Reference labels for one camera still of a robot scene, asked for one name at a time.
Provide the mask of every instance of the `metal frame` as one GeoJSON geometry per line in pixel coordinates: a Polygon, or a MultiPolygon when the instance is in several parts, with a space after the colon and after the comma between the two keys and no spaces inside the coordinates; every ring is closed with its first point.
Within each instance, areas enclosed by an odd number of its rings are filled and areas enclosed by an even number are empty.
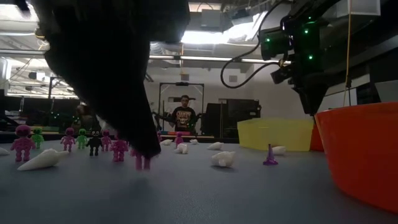
{"type": "Polygon", "coordinates": [[[162,96],[162,86],[163,85],[175,85],[175,86],[201,86],[203,92],[201,93],[201,112],[203,113],[204,110],[204,106],[205,106],[205,84],[203,83],[184,83],[186,85],[179,85],[180,82],[176,82],[176,83],[167,83],[167,82],[161,82],[159,83],[159,99],[158,99],[158,104],[157,104],[157,114],[160,114],[160,97],[162,96]]]}

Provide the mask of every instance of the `yellow bin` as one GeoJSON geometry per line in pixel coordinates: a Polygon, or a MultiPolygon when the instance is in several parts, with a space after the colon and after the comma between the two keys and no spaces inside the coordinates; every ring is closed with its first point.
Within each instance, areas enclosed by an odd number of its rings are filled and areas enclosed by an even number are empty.
{"type": "Polygon", "coordinates": [[[238,122],[239,145],[268,150],[268,144],[288,151],[309,151],[313,121],[306,119],[250,119],[238,122]]]}

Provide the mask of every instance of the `pink toy figure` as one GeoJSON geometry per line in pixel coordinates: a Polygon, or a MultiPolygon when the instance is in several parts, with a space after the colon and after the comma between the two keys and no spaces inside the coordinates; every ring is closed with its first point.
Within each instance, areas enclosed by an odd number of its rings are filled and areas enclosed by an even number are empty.
{"type": "Polygon", "coordinates": [[[268,144],[268,156],[262,165],[273,166],[278,165],[278,162],[274,159],[274,152],[272,151],[271,144],[268,144]]]}
{"type": "Polygon", "coordinates": [[[157,140],[159,140],[159,143],[162,141],[162,136],[160,136],[162,133],[160,131],[157,132],[157,140]]]}
{"type": "Polygon", "coordinates": [[[12,151],[14,149],[17,151],[15,161],[20,162],[22,160],[22,151],[24,151],[24,161],[28,161],[30,159],[30,149],[36,148],[35,142],[28,138],[30,127],[24,124],[20,125],[15,130],[15,134],[19,137],[19,139],[16,139],[11,146],[12,151]]]}
{"type": "Polygon", "coordinates": [[[184,140],[182,139],[182,133],[181,132],[177,132],[177,137],[174,140],[175,142],[175,148],[177,148],[177,146],[181,143],[184,142],[184,140]]]}
{"type": "Polygon", "coordinates": [[[66,136],[64,136],[61,139],[61,144],[63,144],[63,150],[66,151],[67,146],[68,146],[68,151],[71,152],[72,151],[72,143],[76,144],[75,138],[73,137],[73,128],[67,128],[65,130],[65,135],[66,136]]]}
{"type": "MultiPolygon", "coordinates": [[[[143,156],[136,151],[135,149],[131,149],[130,156],[136,157],[136,170],[142,170],[142,158],[143,156]]],[[[144,169],[149,170],[150,169],[150,159],[144,158],[144,169]]]]}
{"type": "Polygon", "coordinates": [[[112,143],[111,151],[113,151],[113,162],[123,162],[124,152],[129,150],[127,142],[119,138],[119,134],[115,136],[116,141],[112,143]]]}
{"type": "Polygon", "coordinates": [[[107,152],[109,145],[112,145],[112,140],[109,137],[109,130],[104,130],[102,132],[102,135],[104,137],[101,138],[101,142],[102,142],[102,146],[103,146],[101,151],[104,151],[104,149],[105,149],[105,151],[107,152]]]}

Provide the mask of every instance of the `black t-shirt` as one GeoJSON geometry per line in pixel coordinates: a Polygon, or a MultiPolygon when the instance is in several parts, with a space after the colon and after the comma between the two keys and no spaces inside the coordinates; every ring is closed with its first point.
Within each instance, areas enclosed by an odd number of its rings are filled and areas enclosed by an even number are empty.
{"type": "Polygon", "coordinates": [[[189,123],[195,119],[195,111],[192,108],[179,106],[173,111],[172,118],[175,121],[175,131],[190,131],[189,123]]]}

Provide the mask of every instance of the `green figurine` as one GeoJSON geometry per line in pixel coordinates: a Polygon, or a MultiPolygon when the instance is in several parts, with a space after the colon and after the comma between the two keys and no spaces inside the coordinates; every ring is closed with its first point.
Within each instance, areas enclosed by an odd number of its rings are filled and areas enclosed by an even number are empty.
{"type": "Polygon", "coordinates": [[[78,149],[85,148],[85,144],[87,143],[87,137],[85,136],[85,134],[86,134],[86,129],[82,128],[79,130],[79,136],[77,137],[78,149]]]}
{"type": "Polygon", "coordinates": [[[31,137],[31,139],[33,140],[33,142],[35,142],[36,145],[36,149],[40,149],[40,145],[42,142],[44,142],[44,138],[42,135],[42,129],[41,128],[35,128],[33,129],[33,135],[31,137]]]}

